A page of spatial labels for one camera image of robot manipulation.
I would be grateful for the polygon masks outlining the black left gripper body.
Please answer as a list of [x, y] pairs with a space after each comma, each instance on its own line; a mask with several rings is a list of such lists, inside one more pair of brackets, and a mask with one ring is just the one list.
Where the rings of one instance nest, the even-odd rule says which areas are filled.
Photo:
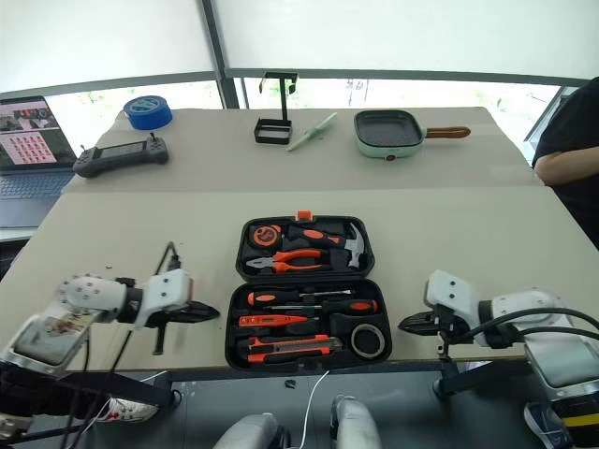
[[156, 329], [156, 340], [153, 348], [154, 355], [161, 355], [164, 352], [164, 342], [168, 323], [180, 322], [182, 318], [183, 312], [181, 310], [157, 311], [151, 315], [151, 328]]

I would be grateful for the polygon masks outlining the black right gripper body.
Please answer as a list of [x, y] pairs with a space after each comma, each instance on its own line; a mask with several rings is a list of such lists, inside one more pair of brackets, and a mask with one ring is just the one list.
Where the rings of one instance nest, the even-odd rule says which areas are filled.
[[442, 305], [433, 307], [433, 323], [437, 326], [437, 353], [442, 361], [449, 361], [449, 347], [452, 345], [470, 343], [470, 338], [463, 335], [470, 331], [469, 325], [452, 310]]

